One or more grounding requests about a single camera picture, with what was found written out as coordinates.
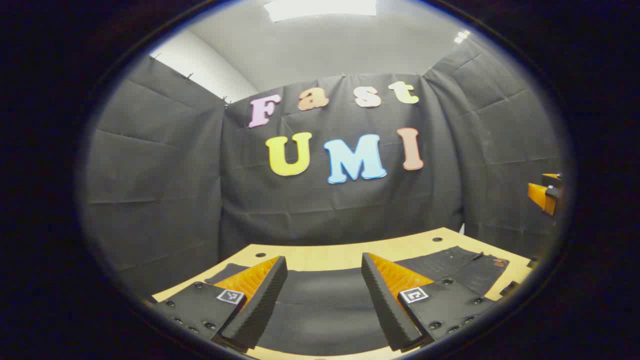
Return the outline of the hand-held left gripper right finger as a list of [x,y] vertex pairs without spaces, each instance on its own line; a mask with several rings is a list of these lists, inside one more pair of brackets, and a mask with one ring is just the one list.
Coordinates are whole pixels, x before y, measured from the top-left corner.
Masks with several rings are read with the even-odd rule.
[[454,276],[429,278],[364,252],[361,273],[382,332],[403,353],[438,342],[472,324],[495,301]]

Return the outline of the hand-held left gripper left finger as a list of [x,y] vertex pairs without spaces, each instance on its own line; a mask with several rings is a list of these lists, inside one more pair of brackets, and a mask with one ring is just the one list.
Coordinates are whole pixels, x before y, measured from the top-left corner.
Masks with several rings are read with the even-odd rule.
[[215,284],[193,282],[154,309],[205,341],[246,352],[265,332],[287,276],[286,258],[276,256]]

